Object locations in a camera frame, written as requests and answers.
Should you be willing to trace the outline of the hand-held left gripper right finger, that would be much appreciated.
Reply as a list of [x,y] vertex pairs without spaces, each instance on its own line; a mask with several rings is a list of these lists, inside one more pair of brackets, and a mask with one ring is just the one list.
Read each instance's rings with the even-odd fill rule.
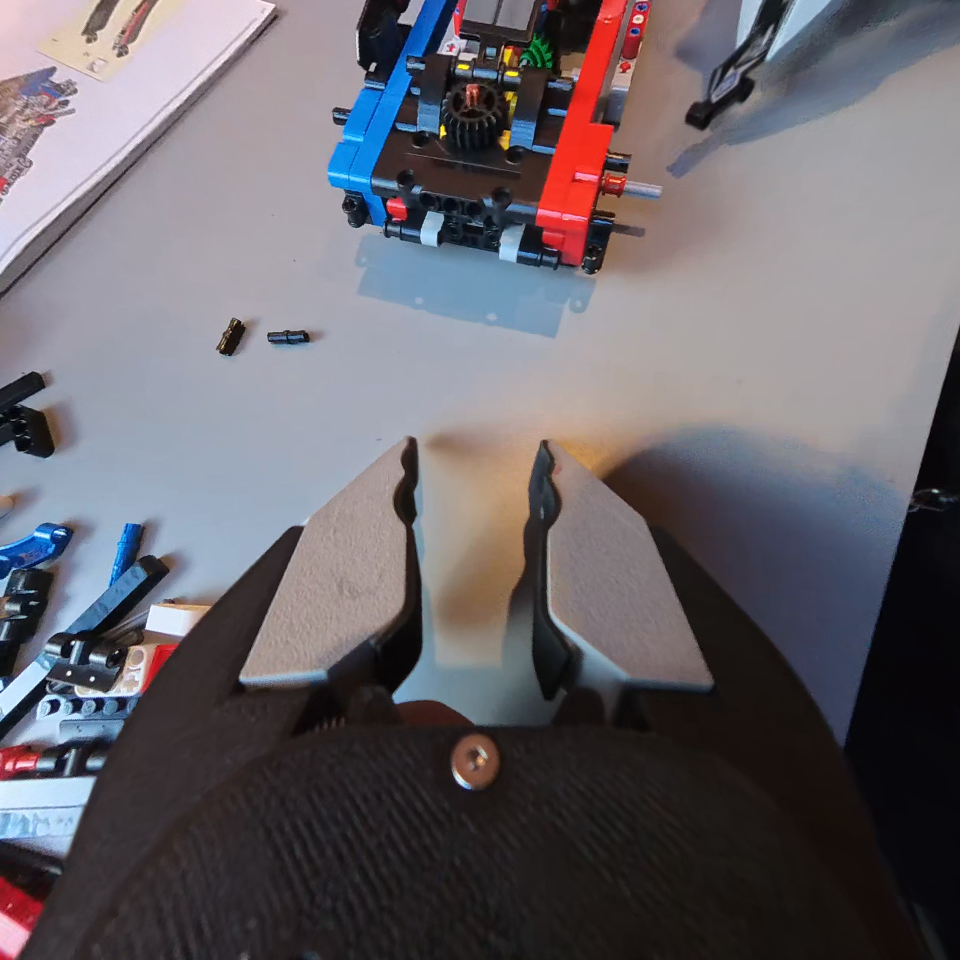
[[543,698],[598,690],[708,693],[714,676],[646,520],[556,441],[534,457],[528,569]]

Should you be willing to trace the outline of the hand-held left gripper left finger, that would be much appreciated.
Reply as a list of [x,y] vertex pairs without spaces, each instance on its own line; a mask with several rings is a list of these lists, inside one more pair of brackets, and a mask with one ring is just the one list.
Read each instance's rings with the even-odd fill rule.
[[396,692],[423,651],[417,442],[403,438],[302,528],[239,682]]

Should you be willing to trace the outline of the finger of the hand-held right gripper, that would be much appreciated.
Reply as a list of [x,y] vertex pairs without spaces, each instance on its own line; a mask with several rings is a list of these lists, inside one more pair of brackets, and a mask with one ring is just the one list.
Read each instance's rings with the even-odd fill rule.
[[785,18],[784,1],[742,1],[737,24],[737,46],[767,42],[772,47]]
[[777,17],[769,57],[776,57],[797,40],[810,23],[810,1],[785,1],[777,4]]

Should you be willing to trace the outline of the black brick assembly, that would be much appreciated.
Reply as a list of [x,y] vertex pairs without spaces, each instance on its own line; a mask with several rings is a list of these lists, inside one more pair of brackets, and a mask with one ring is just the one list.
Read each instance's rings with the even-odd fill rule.
[[711,73],[704,99],[691,103],[684,123],[697,130],[706,130],[714,119],[735,103],[743,103],[752,93],[755,82],[750,74],[766,57],[767,40],[751,36]]

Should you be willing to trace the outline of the toy brick car chassis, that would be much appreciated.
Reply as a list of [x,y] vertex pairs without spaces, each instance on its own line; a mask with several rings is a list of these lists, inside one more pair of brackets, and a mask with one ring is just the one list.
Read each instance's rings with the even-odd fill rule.
[[327,177],[359,229],[423,247],[593,275],[626,233],[606,197],[657,200],[630,178],[618,129],[650,2],[367,1],[364,86],[336,107]]

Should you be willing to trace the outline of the grey desk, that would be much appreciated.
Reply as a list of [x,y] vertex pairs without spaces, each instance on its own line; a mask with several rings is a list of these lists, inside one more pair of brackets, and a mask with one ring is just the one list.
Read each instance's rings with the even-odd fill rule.
[[425,634],[400,696],[536,723],[522,534],[549,438],[843,737],[958,326],[958,2],[839,9],[702,134],[684,114],[738,3],[656,5],[615,149],[663,195],[614,205],[631,233],[594,277],[349,228],[326,172],[357,5],[277,6],[2,298],[2,383],[49,377],[56,438],[2,449],[2,542],[75,530],[17,667],[101,594],[126,522],[172,568],[155,597],[211,604],[409,435]]

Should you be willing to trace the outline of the scattered dark brick parts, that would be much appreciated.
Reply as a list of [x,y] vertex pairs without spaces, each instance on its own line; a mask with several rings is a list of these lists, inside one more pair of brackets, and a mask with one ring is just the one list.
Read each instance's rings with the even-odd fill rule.
[[179,642],[144,645],[150,615],[128,621],[170,572],[162,558],[138,556],[141,532],[129,524],[107,589],[11,674],[45,613],[49,563],[72,536],[46,523],[2,546],[2,958],[18,957],[63,870],[23,843],[73,836],[114,740]]

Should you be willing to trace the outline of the white instruction booklet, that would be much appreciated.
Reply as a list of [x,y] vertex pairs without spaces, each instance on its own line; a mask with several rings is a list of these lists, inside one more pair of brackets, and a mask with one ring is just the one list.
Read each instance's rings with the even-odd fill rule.
[[3,294],[278,12],[261,1],[2,2]]

